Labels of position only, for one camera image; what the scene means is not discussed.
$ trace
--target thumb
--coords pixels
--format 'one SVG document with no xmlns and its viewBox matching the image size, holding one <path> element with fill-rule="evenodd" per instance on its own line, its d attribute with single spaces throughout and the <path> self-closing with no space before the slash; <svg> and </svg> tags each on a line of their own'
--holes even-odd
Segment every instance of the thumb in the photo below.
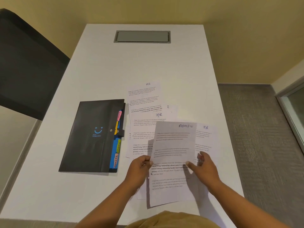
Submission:
<svg viewBox="0 0 304 228">
<path fill-rule="evenodd" d="M 145 162 L 144 168 L 147 169 L 147 170 L 149 170 L 152 165 L 153 165 L 153 161 Z"/>
<path fill-rule="evenodd" d="M 189 167 L 189 169 L 193 170 L 193 172 L 196 172 L 197 166 L 194 165 L 192 162 L 186 161 L 186 166 Z"/>
</svg>

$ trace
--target pink sticky tab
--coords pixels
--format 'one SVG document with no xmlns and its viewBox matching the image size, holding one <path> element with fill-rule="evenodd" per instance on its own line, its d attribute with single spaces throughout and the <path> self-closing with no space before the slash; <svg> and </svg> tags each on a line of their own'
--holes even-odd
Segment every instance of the pink sticky tab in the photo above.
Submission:
<svg viewBox="0 0 304 228">
<path fill-rule="evenodd" d="M 118 117 L 117 117 L 117 121 L 119 121 L 119 119 L 120 119 L 120 116 L 121 116 L 121 114 L 122 114 L 123 112 L 120 110 L 119 112 L 118 112 Z"/>
</svg>

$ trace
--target person's left arm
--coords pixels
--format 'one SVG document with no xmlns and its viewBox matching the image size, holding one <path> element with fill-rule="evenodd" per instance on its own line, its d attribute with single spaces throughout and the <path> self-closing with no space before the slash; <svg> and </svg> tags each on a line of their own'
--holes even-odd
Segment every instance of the person's left arm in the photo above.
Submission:
<svg viewBox="0 0 304 228">
<path fill-rule="evenodd" d="M 145 182 L 152 164 L 150 156 L 147 155 L 134 159 L 130 164 L 125 180 L 85 216 L 75 228 L 115 228 L 127 202 Z"/>
</svg>

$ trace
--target expanding file folder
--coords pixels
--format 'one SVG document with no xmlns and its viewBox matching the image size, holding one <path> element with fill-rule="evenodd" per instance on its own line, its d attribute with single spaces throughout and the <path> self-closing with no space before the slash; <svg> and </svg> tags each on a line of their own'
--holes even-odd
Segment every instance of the expanding file folder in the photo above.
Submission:
<svg viewBox="0 0 304 228">
<path fill-rule="evenodd" d="M 125 105 L 124 99 L 79 103 L 60 172 L 117 172 Z"/>
</svg>

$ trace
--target white table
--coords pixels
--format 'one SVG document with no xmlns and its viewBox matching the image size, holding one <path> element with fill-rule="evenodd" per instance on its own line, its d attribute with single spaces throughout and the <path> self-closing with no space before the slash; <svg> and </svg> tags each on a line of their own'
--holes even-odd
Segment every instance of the white table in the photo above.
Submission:
<svg viewBox="0 0 304 228">
<path fill-rule="evenodd" d="M 113 43 L 116 30 L 170 30 L 172 43 Z M 243 195 L 203 26 L 88 24 L 0 218 L 78 222 L 105 199 L 126 175 L 127 140 L 122 141 L 117 174 L 58 172 L 78 104 L 126 99 L 127 86 L 153 80 L 160 80 L 165 100 L 179 107 L 179 118 L 218 127 L 219 175 Z M 133 198 L 119 224 L 163 210 L 201 214 L 222 227 L 234 226 L 210 194 L 199 206 L 176 202 L 151 209 L 145 200 Z"/>
</svg>

